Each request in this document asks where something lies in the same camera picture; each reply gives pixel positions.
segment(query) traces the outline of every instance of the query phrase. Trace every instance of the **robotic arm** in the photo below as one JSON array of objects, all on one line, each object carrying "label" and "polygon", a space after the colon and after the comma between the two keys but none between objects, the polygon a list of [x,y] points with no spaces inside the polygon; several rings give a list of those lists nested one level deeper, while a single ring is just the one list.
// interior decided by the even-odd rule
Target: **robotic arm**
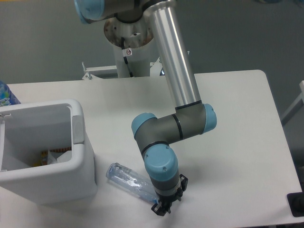
[{"label": "robotic arm", "polygon": [[140,114],[132,122],[132,131],[159,196],[152,210],[164,216],[171,212],[172,202],[181,200],[188,183],[179,174],[177,157],[169,145],[206,133],[217,124],[213,108],[200,98],[176,20],[176,0],[75,0],[75,5],[84,23],[116,17],[130,24],[144,17],[151,26],[176,113],[162,118]]}]

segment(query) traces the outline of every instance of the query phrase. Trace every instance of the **black ring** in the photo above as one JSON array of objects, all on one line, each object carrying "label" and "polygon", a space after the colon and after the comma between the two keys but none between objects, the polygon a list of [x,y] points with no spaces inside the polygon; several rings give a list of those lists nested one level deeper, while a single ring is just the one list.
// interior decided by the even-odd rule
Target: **black ring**
[{"label": "black ring", "polygon": [[167,0],[150,0],[148,1],[147,3],[145,3],[143,6],[142,6],[142,11],[144,12],[146,9],[148,9],[150,6],[152,5],[155,5],[159,2],[162,2],[162,1],[167,1]]},{"label": "black ring", "polygon": [[178,106],[178,107],[175,108],[175,110],[179,110],[179,109],[182,109],[182,108],[187,108],[187,107],[190,107],[190,106],[193,106],[193,105],[197,105],[197,104],[200,104],[200,103],[202,103],[201,100],[193,102],[193,103],[190,103],[190,104],[185,104],[183,106]]},{"label": "black ring", "polygon": [[147,149],[149,149],[150,147],[152,147],[152,146],[154,146],[154,145],[157,145],[157,144],[165,144],[165,145],[168,145],[168,143],[165,142],[165,141],[156,141],[156,142],[152,142],[152,143],[150,143],[149,145],[147,145],[147,146],[141,151],[141,154],[143,155],[143,153],[144,153]]},{"label": "black ring", "polygon": [[179,129],[179,132],[180,132],[180,140],[183,140],[184,139],[184,136],[182,134],[182,129],[181,129],[181,125],[180,125],[180,121],[178,120],[176,114],[172,114],[173,118],[175,119],[175,122],[177,124],[177,127]]}]

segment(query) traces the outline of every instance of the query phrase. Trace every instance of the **blue bottle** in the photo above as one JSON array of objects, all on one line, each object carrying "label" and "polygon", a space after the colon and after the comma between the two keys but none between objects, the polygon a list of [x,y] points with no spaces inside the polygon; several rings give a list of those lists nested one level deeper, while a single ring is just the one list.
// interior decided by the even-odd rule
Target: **blue bottle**
[{"label": "blue bottle", "polygon": [[0,107],[7,105],[17,105],[17,104],[20,104],[20,101],[11,92],[8,85],[0,81]]}]

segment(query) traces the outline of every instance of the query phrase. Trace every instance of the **white plastic bin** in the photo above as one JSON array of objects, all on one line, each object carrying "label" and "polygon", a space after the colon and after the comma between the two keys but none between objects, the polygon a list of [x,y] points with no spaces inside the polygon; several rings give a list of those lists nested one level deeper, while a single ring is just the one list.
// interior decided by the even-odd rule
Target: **white plastic bin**
[{"label": "white plastic bin", "polygon": [[[42,151],[70,146],[71,160],[32,167]],[[60,100],[1,107],[0,168],[1,187],[37,204],[94,195],[94,152],[80,103]]]}]

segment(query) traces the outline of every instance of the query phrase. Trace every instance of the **plastic water bottle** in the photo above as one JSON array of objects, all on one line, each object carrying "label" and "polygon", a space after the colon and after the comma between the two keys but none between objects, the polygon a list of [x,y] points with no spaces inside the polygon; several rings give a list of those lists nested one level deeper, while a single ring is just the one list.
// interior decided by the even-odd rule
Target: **plastic water bottle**
[{"label": "plastic water bottle", "polygon": [[0,106],[17,105],[20,101],[11,92],[7,84],[0,81]]},{"label": "plastic water bottle", "polygon": [[158,202],[151,180],[119,163],[110,165],[106,177],[146,201]]}]

